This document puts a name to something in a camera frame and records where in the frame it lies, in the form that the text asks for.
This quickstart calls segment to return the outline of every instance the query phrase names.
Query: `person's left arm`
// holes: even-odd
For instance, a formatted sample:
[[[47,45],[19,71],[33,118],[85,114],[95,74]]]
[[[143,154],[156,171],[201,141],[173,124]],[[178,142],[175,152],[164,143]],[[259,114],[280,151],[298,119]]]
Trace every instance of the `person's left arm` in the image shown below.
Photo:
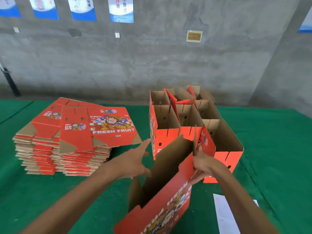
[[[140,146],[113,158],[101,165],[90,177],[85,179],[65,196],[55,202],[21,233],[67,233],[80,216],[113,182],[120,178],[151,175],[142,164],[142,157],[150,139]]]

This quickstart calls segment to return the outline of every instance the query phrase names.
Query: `hand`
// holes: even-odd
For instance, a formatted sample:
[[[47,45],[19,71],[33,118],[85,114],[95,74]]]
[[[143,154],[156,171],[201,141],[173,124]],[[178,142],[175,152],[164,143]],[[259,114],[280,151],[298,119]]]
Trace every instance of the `hand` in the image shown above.
[[[118,169],[120,178],[133,178],[138,175],[152,176],[151,171],[142,164],[143,156],[148,155],[145,149],[150,141],[151,139],[147,139],[135,149],[130,149],[109,161],[109,163],[113,164],[115,168]]]
[[[226,170],[228,170],[222,162],[201,151],[197,151],[196,155],[193,157],[193,163],[196,171],[191,177],[191,185],[196,184],[205,177],[214,177],[213,173],[219,171],[220,169],[223,170],[226,168]]]

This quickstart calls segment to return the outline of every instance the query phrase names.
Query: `green tablecloth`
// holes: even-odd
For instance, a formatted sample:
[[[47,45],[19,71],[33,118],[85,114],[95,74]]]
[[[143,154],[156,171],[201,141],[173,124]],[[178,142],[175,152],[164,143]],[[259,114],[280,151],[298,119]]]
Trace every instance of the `green tablecloth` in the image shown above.
[[[84,177],[26,175],[15,157],[14,134],[51,102],[0,100],[0,226],[1,233],[25,227]],[[149,137],[148,106],[126,106],[142,139]],[[312,233],[312,121],[294,110],[219,107],[245,151],[234,175],[258,200],[281,233]],[[115,148],[112,156],[132,146]],[[152,155],[143,163],[151,168]],[[130,179],[107,189],[83,214],[71,233],[112,233],[127,214]],[[189,209],[172,233],[218,233],[213,193],[218,184],[193,186]]]

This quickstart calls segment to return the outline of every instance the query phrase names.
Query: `person's left hand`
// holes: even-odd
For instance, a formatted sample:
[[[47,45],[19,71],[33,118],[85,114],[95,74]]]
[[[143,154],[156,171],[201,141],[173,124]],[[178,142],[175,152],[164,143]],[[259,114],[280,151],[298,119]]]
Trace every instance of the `person's left hand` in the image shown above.
[[[130,149],[109,161],[110,164],[118,169],[120,178],[133,178],[138,175],[152,176],[151,171],[142,164],[143,156],[148,155],[145,149],[150,141],[151,139],[144,140],[135,149]]]

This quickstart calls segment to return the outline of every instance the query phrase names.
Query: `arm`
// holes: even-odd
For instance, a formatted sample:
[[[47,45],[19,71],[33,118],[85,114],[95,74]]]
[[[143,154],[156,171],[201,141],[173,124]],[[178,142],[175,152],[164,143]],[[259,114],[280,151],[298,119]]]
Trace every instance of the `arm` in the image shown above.
[[[145,140],[137,148],[130,149],[101,165],[90,177],[55,202],[21,233],[67,233],[113,182],[141,174],[150,176],[150,170],[142,165],[142,157],[148,154],[145,149],[149,143],[150,139]]]
[[[279,233],[222,162],[198,152],[194,156],[194,167],[198,171],[191,178],[191,184],[197,183],[206,176],[215,177],[230,206],[241,234]]]

